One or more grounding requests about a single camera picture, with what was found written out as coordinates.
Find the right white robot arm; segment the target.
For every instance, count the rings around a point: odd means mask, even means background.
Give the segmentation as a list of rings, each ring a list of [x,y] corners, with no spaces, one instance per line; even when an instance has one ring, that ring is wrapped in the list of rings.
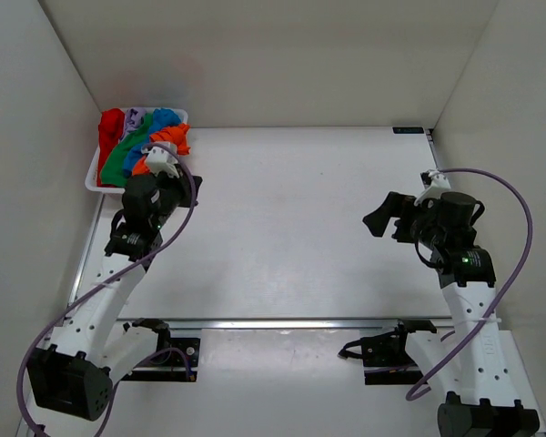
[[[484,210],[482,202],[456,191],[422,201],[390,192],[364,217],[373,236],[382,237],[393,221],[393,239],[430,250],[422,263],[438,274],[458,342],[446,351],[436,333],[415,330],[394,337],[389,352],[400,364],[415,362],[429,388],[443,396],[440,435],[533,436],[540,417],[512,382],[492,307],[498,296],[492,260],[475,243],[474,224]]]

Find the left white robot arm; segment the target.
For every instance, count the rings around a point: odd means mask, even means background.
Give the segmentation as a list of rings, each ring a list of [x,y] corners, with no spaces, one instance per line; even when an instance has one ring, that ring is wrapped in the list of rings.
[[[128,180],[112,218],[96,274],[95,293],[79,298],[54,327],[48,345],[37,343],[25,362],[37,406],[94,422],[116,384],[142,361],[161,362],[172,351],[160,319],[127,322],[110,336],[127,299],[166,246],[161,229],[177,208],[197,204],[202,177],[145,174]]]

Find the orange t shirt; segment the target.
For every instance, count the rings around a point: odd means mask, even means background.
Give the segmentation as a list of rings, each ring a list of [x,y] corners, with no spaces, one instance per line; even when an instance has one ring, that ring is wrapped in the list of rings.
[[[187,132],[190,125],[181,123],[173,127],[163,127],[153,133],[150,140],[139,148],[142,157],[131,170],[132,176],[167,172],[177,177],[177,159],[167,152],[167,148],[177,156],[187,156],[190,146],[187,144]]]

